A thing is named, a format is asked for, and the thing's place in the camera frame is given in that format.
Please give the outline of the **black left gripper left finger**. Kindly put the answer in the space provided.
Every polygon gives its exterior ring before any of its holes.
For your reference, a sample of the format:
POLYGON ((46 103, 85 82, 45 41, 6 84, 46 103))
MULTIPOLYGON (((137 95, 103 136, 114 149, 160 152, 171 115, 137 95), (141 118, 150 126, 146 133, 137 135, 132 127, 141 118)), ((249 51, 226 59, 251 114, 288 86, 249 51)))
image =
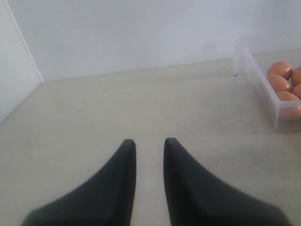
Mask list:
POLYGON ((125 139, 85 183, 30 212, 24 226, 129 226, 136 186, 136 146, 125 139))

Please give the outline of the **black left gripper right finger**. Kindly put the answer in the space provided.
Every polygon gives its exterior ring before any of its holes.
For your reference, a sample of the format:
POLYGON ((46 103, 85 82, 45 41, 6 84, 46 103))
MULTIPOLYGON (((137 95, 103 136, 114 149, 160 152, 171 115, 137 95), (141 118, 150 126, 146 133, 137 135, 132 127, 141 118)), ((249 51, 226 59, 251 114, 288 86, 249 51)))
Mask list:
POLYGON ((287 226, 276 206, 220 180, 199 164, 176 138, 164 144, 164 185, 173 226, 287 226))

